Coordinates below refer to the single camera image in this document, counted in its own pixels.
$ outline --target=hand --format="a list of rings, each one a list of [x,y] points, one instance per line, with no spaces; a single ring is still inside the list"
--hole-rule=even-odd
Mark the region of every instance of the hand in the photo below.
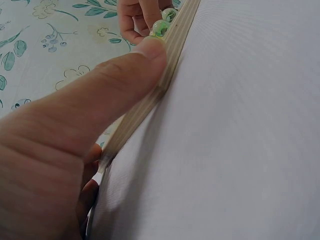
[[[167,8],[173,8],[172,0],[118,0],[122,36],[133,44],[140,43],[149,35],[153,24],[162,19],[160,10]]]
[[[99,135],[150,92],[166,66],[162,41],[0,120],[0,239],[80,240],[98,191]]]

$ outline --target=white sheet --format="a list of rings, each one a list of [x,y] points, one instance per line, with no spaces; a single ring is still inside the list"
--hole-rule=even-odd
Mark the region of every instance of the white sheet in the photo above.
[[[91,240],[318,240],[320,1],[202,0]]]

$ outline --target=green glass bead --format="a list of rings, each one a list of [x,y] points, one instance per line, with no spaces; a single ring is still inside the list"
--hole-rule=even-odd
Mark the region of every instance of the green glass bead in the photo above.
[[[178,11],[175,10],[174,8],[167,8],[162,12],[162,19],[169,23],[172,23],[172,21],[175,19],[177,14],[178,14]]]
[[[170,23],[165,20],[158,20],[153,24],[152,30],[157,37],[163,37],[170,27]]]

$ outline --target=fingernail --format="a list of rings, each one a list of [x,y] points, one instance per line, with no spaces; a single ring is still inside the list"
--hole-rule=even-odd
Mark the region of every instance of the fingernail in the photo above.
[[[145,37],[132,51],[153,60],[166,52],[165,42],[154,36]]]

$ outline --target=floral tablecloth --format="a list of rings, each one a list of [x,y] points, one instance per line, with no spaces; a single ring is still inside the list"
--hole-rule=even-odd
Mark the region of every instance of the floral tablecloth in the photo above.
[[[129,53],[116,9],[117,0],[0,0],[0,118]]]

